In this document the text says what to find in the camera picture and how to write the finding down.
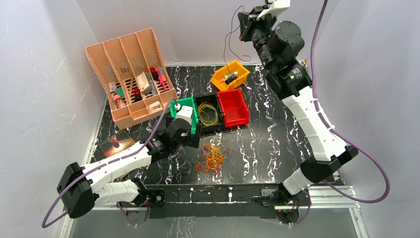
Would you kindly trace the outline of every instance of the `white backdrop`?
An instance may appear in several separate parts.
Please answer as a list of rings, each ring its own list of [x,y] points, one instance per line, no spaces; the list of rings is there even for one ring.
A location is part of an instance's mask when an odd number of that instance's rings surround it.
[[[224,38],[230,31],[235,10],[245,11],[262,5],[264,0],[77,0],[100,42],[152,27],[166,65],[224,64]],[[279,17],[298,24],[306,45],[299,59],[309,58],[309,49],[322,0],[292,0],[291,7]],[[330,0],[320,33],[338,0]],[[239,25],[234,16],[233,29]],[[231,47],[250,55],[250,63],[260,63],[251,42],[239,41],[239,30],[232,34]],[[227,50],[226,60],[235,56]]]
[[[105,100],[84,49],[97,42],[75,0],[0,1],[0,237],[57,236],[41,222]]]
[[[315,48],[318,95],[336,129],[372,153],[389,197],[361,204],[370,238],[418,238],[420,229],[420,2],[340,1]],[[358,198],[378,198],[383,178],[363,155],[342,175]]]

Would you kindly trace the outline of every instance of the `green item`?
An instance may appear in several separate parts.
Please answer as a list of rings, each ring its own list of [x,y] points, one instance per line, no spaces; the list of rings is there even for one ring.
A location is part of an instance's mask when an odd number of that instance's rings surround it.
[[[198,121],[198,115],[197,115],[197,109],[196,109],[196,105],[194,103],[194,98],[190,97],[190,98],[182,98],[182,99],[178,99],[177,102],[182,106],[188,106],[188,107],[192,107],[194,110],[193,113],[193,117],[191,118],[191,133],[193,133],[194,135],[196,134],[196,127],[197,127],[197,123],[199,123]],[[171,117],[175,118],[176,117],[176,109],[175,109],[175,102],[172,101],[170,104],[170,110],[171,110]]]
[[[119,87],[117,88],[117,90],[115,91],[116,94],[118,94],[120,97],[124,97],[124,93],[122,92],[122,88]]]

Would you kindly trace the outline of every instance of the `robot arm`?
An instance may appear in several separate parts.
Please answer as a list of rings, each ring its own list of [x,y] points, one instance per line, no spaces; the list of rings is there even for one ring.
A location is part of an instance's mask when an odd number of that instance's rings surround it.
[[[296,60],[305,45],[300,28],[293,22],[282,21],[274,30],[276,16],[290,6],[288,0],[273,1],[271,5],[256,6],[251,12],[240,12],[239,39],[251,41],[267,70],[266,79],[272,90],[296,117],[312,149],[313,156],[304,161],[278,190],[263,193],[256,201],[289,202],[297,193],[327,178],[359,152],[331,133],[318,116],[312,97],[312,80]]]
[[[69,217],[81,217],[95,205],[114,204],[121,201],[136,206],[143,206],[146,203],[151,207],[161,206],[164,201],[163,190],[147,189],[138,178],[124,182],[112,181],[137,168],[167,158],[169,154],[179,148],[181,143],[198,148],[200,137],[190,133],[193,108],[183,106],[178,109],[176,118],[168,118],[166,127],[156,133],[146,146],[137,142],[130,148],[104,160],[83,167],[77,163],[67,166],[57,187],[58,193],[61,193],[66,186],[83,173],[106,164],[106,167],[86,175],[64,194],[62,201]],[[197,126],[196,134],[201,134],[200,124]]]

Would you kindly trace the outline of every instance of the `small package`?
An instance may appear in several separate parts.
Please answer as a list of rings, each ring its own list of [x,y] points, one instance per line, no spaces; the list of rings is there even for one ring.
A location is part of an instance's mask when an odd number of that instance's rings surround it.
[[[150,91],[152,90],[152,87],[149,81],[147,80],[146,74],[144,72],[141,74],[137,74],[136,82],[140,88],[140,91],[142,91],[143,94],[150,93]]]

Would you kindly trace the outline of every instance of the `pile of rubber bands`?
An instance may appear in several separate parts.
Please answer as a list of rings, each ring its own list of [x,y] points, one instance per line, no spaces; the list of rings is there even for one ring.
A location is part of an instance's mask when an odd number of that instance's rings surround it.
[[[196,161],[196,171],[201,174],[217,174],[217,171],[222,167],[224,160],[227,158],[229,151],[233,153],[232,148],[222,145],[224,150],[218,145],[210,142],[206,143],[208,138],[218,139],[216,136],[209,136],[203,142],[203,156]]]

